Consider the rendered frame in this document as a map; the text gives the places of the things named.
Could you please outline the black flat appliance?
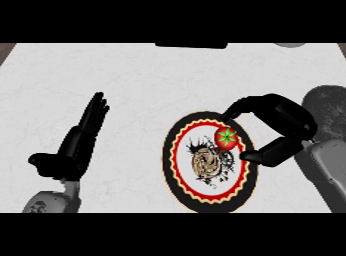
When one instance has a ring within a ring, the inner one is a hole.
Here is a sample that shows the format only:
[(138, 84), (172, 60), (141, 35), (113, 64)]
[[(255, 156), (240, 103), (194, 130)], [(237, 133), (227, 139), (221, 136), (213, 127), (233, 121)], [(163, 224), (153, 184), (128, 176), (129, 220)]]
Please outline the black flat appliance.
[(193, 48), (193, 49), (227, 49), (228, 43), (156, 43), (157, 47)]

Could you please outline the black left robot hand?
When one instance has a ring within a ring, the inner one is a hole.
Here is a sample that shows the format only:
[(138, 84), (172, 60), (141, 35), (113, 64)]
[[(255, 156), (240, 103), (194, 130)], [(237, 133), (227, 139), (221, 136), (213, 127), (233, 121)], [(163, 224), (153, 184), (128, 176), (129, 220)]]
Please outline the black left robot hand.
[(79, 181), (86, 173), (97, 137), (110, 111), (104, 93), (97, 92), (86, 106), (81, 122), (72, 127), (58, 152), (35, 153), (29, 163), (36, 167), (42, 177), (55, 180)]

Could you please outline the red cupcake with green star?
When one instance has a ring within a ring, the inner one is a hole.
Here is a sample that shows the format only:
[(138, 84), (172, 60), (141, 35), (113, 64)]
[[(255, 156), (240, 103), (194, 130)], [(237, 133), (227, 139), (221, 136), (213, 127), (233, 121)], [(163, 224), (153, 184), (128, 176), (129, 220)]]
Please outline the red cupcake with green star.
[(222, 150), (233, 150), (238, 145), (238, 134), (231, 127), (221, 127), (215, 132), (215, 142)]

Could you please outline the dark grey pan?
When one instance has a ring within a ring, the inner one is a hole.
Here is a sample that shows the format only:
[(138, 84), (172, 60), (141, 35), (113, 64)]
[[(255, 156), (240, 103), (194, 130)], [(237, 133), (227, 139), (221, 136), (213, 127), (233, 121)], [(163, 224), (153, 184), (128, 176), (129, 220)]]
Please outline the dark grey pan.
[(302, 105), (318, 124), (315, 140), (342, 139), (346, 142), (346, 87), (315, 87), (308, 92)]

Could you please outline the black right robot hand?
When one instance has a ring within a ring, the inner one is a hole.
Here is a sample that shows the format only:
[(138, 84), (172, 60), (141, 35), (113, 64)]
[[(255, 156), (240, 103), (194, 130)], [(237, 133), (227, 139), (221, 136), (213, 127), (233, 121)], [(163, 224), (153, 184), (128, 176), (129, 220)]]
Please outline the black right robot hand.
[(318, 124), (314, 116), (295, 101), (278, 94), (241, 98), (227, 109), (221, 120), (227, 122), (244, 113), (253, 113), (281, 137), (259, 150), (244, 151), (240, 159), (277, 167), (303, 150), (302, 142), (315, 137)]

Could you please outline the black red patterned plate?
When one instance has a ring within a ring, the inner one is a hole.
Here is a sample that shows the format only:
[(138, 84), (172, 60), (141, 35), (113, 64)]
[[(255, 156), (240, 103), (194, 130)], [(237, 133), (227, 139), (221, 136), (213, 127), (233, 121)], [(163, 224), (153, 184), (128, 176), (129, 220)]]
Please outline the black red patterned plate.
[[(238, 145), (233, 150), (216, 145), (221, 127), (237, 131)], [(259, 171), (240, 154), (253, 149), (243, 126), (234, 120), (222, 122), (216, 112), (191, 113), (175, 123), (163, 146), (163, 172), (176, 199), (193, 211), (228, 213), (246, 204)]]

